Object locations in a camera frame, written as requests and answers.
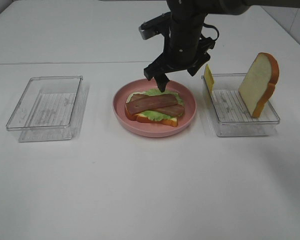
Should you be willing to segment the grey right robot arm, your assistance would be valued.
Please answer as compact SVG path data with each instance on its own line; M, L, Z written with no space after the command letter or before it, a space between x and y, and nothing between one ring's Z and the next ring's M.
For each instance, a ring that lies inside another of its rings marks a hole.
M161 92L169 82L167 73L186 70L194 76L210 60L207 51L214 48L215 40L201 33L204 27L216 28L204 22L208 14L240 15L255 5L300 8L300 0L169 0L167 5L169 12L139 26L144 40L164 36L162 54L144 68L146 79L154 78Z

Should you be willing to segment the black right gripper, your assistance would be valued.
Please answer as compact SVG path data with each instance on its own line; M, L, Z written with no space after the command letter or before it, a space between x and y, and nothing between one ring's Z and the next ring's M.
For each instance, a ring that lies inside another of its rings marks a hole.
M157 87L165 92L169 83L167 73L186 70L193 77L210 60L207 52L213 49L216 39L204 37L202 28L216 30L216 27L204 23L206 15L199 14L186 20L171 15L169 36L164 37L163 52L151 64L144 68L145 77L154 77Z

